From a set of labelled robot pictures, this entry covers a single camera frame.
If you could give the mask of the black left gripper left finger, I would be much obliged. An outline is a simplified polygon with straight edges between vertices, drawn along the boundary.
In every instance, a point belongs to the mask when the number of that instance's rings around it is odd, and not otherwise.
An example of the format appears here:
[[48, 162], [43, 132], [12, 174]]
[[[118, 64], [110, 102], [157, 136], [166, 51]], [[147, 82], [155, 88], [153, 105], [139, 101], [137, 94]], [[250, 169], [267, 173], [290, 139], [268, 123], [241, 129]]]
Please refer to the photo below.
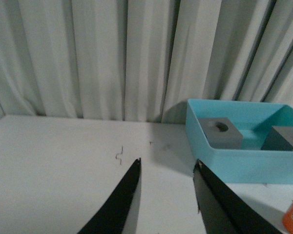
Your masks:
[[111, 195], [94, 216], [80, 229], [80, 234], [121, 234], [138, 187], [141, 159], [136, 159]]

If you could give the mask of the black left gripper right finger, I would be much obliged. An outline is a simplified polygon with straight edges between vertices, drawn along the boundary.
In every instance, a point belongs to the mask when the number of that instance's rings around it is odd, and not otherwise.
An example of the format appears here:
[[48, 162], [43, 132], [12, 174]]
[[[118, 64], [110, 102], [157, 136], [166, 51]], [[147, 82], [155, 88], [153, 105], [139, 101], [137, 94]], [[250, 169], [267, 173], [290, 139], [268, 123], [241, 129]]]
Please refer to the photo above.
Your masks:
[[193, 169], [195, 195], [208, 234], [279, 234], [202, 161]]

